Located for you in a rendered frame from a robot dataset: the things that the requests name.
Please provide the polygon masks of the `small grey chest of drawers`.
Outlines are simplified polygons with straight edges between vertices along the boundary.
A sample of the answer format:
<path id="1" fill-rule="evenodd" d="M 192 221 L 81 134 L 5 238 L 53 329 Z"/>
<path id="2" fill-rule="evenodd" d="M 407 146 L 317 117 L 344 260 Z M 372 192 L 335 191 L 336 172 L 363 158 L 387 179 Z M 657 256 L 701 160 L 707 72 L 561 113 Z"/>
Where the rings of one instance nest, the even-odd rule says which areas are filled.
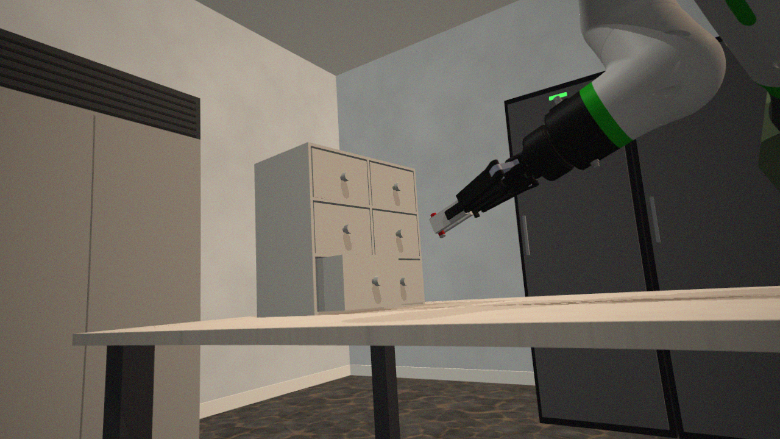
<path id="1" fill-rule="evenodd" d="M 310 148 L 367 161 L 369 205 L 313 197 Z M 372 205 L 369 162 L 413 172 L 416 212 Z M 254 172 L 257 318 L 321 316 L 340 312 L 425 305 L 415 169 L 307 142 L 257 162 L 254 164 Z M 420 260 L 424 302 L 371 309 L 317 312 L 315 259 L 335 255 L 363 254 L 315 253 L 314 202 L 368 209 L 372 255 L 374 255 L 373 210 L 417 216 L 420 256 L 386 256 L 398 256 L 399 260 Z"/>

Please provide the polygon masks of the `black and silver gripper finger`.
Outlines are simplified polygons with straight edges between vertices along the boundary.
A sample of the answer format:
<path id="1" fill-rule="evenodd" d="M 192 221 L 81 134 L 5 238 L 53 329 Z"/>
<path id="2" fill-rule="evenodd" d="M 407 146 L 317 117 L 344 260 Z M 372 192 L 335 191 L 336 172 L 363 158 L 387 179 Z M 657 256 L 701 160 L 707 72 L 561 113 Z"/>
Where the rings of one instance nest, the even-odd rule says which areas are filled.
<path id="1" fill-rule="evenodd" d="M 517 184 L 522 184 L 528 180 L 526 173 L 523 173 L 504 185 L 502 180 L 505 178 L 505 172 L 510 171 L 512 167 L 519 164 L 517 159 L 512 162 L 507 162 L 508 160 L 501 164 L 499 164 L 497 159 L 489 162 L 487 168 L 456 195 L 456 202 L 431 217 L 429 222 L 431 222 L 434 233 L 438 234 L 450 227 L 452 223 L 459 221 L 468 215 L 468 212 L 474 210 L 500 191 L 509 191 Z"/>
<path id="2" fill-rule="evenodd" d="M 509 191 L 500 191 L 495 196 L 489 198 L 486 202 L 480 204 L 478 207 L 476 207 L 474 210 L 471 210 L 468 212 L 468 215 L 461 218 L 459 221 L 452 223 L 450 227 L 447 227 L 444 231 L 445 233 L 451 230 L 452 228 L 459 225 L 461 222 L 465 221 L 466 219 L 470 218 L 471 216 L 474 216 L 478 218 L 479 211 L 487 212 L 488 210 L 494 208 L 495 206 L 506 202 L 510 198 L 513 198 L 520 193 L 523 193 L 524 191 L 528 191 L 530 188 L 537 187 L 539 185 L 539 182 L 537 179 L 534 178 L 534 176 L 529 177 L 527 181 L 525 181 L 522 184 L 518 184 L 515 187 L 512 187 Z M 508 194 L 509 193 L 509 194 Z"/>

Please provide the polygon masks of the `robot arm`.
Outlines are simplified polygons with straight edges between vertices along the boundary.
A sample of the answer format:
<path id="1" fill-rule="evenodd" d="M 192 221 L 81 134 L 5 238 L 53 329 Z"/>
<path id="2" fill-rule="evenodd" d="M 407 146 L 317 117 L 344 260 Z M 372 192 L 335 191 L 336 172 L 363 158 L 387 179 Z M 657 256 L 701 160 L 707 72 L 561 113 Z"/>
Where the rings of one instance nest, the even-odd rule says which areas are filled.
<path id="1" fill-rule="evenodd" d="M 694 0 L 753 82 L 780 132 L 780 0 Z M 556 152 L 579 170 L 690 116 L 714 97 L 725 53 L 676 0 L 578 0 L 584 41 L 606 71 L 544 116 Z"/>

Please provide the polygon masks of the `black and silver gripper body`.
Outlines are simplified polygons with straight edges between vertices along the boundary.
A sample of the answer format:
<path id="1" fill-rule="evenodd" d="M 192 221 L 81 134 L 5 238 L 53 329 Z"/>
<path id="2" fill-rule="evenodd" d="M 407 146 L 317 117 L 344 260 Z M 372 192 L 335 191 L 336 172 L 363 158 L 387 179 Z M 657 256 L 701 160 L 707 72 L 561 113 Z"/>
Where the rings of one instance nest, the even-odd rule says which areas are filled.
<path id="1" fill-rule="evenodd" d="M 527 177 L 534 176 L 535 179 L 544 177 L 544 179 L 554 181 L 573 170 L 574 167 L 556 152 L 548 138 L 545 125 L 538 127 L 524 137 L 523 152 L 509 158 L 507 162 L 516 159 L 519 164 L 505 173 L 505 178 L 502 180 L 504 185 L 523 173 L 526 173 Z"/>

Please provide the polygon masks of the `tan drawer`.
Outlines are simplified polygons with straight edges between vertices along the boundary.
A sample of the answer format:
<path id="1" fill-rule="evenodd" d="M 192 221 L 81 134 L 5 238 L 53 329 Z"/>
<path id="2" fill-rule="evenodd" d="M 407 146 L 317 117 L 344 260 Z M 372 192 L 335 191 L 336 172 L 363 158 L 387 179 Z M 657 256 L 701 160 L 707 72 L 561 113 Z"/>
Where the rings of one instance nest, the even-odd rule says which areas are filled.
<path id="1" fill-rule="evenodd" d="M 372 255 L 370 212 L 314 202 L 314 247 L 321 254 Z"/>
<path id="2" fill-rule="evenodd" d="M 420 260 L 399 260 L 402 304 L 424 302 Z"/>
<path id="3" fill-rule="evenodd" d="M 416 212 L 413 172 L 369 162 L 372 205 Z"/>
<path id="4" fill-rule="evenodd" d="M 367 161 L 310 148 L 313 197 L 369 205 Z"/>
<path id="5" fill-rule="evenodd" d="M 372 211 L 374 255 L 420 256 L 417 216 Z"/>
<path id="6" fill-rule="evenodd" d="M 335 255 L 315 264 L 317 312 L 402 305 L 398 256 Z"/>

